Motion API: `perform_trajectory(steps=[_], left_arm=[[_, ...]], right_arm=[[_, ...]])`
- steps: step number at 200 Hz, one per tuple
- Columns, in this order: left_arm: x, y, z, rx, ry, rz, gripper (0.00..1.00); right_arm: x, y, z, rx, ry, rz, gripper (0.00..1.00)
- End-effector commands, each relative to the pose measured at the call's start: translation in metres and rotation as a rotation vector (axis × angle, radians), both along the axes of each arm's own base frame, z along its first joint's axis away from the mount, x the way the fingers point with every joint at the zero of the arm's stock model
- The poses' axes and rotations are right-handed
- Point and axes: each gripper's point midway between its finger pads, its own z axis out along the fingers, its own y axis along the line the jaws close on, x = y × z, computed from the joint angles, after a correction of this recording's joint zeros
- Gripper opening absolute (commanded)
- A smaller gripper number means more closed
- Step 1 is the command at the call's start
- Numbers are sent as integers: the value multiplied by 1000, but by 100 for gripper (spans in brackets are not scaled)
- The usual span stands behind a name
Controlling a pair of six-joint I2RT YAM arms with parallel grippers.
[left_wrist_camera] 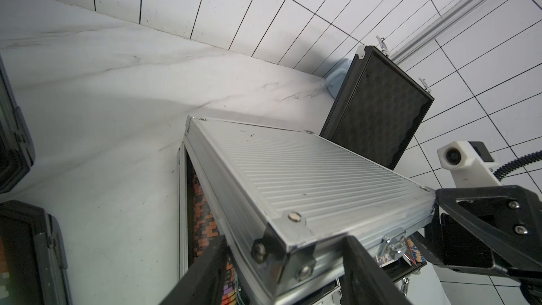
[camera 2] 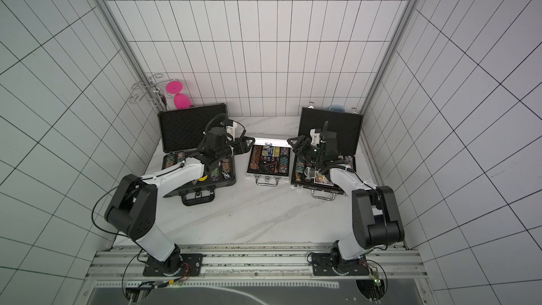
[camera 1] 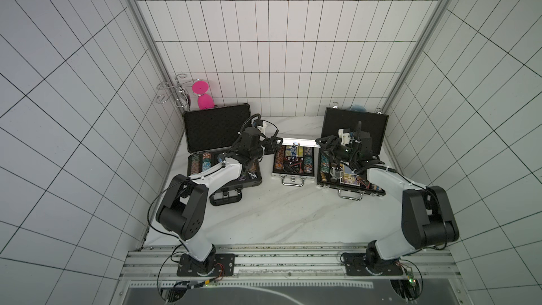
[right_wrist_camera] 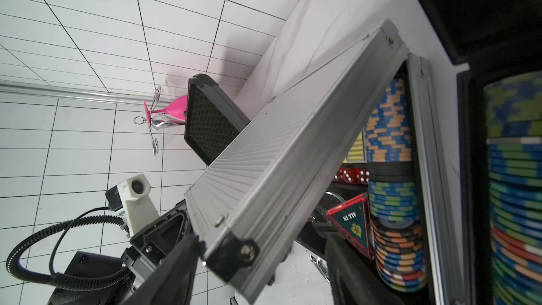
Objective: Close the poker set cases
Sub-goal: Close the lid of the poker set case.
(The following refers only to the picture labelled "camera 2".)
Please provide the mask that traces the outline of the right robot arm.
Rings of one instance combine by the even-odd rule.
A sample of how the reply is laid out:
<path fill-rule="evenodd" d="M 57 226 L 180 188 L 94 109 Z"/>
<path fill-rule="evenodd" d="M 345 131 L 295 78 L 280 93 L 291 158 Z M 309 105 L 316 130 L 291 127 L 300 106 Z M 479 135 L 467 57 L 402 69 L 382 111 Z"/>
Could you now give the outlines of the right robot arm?
<path fill-rule="evenodd" d="M 405 240 L 395 192 L 389 186 L 370 184 L 355 172 L 338 150 L 337 134 L 322 130 L 318 143 L 308 136 L 289 138 L 297 158 L 312 165 L 344 192 L 351 193 L 352 230 L 336 241 L 332 257 L 337 261 L 360 258 L 375 248 L 386 249 Z"/>

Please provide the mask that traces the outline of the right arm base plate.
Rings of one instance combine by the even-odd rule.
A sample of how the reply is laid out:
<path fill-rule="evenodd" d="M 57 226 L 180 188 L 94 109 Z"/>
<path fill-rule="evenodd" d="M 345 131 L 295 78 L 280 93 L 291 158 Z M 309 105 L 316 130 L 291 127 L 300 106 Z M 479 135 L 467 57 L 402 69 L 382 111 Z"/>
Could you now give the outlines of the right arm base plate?
<path fill-rule="evenodd" d="M 368 266 L 360 259 L 345 261 L 332 254 L 317 254 L 310 252 L 307 261 L 314 276 L 368 276 Z"/>

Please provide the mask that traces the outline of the silver poker case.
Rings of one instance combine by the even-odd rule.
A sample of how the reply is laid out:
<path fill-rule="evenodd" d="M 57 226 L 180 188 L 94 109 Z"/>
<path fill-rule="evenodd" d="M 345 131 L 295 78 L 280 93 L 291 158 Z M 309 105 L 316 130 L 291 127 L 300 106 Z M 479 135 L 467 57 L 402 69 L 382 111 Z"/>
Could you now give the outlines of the silver poker case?
<path fill-rule="evenodd" d="M 292 147 L 286 140 L 256 138 L 248 161 L 247 175 L 257 186 L 276 187 L 292 171 Z"/>

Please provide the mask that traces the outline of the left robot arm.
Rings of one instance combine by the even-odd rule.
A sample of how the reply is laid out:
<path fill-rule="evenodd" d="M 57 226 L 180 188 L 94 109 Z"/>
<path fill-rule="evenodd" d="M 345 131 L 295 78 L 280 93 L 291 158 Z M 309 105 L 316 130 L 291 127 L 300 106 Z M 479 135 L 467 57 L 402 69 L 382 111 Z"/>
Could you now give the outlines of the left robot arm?
<path fill-rule="evenodd" d="M 255 138 L 231 126 L 204 131 L 199 146 L 176 165 L 150 175 L 127 175 L 117 186 L 104 219 L 162 265 L 181 264 L 180 248 L 156 224 L 158 199 L 189 182 L 208 176 L 219 162 L 247 153 Z"/>

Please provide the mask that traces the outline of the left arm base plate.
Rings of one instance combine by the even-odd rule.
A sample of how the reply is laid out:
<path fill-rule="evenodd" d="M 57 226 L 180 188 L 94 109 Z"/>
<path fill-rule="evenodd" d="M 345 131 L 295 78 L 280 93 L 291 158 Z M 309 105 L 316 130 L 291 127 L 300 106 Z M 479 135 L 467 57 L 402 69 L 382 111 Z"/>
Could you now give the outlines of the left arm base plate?
<path fill-rule="evenodd" d="M 145 277 L 196 277 L 200 275 L 203 265 L 203 254 L 174 254 L 164 262 L 149 256 L 143 276 Z"/>

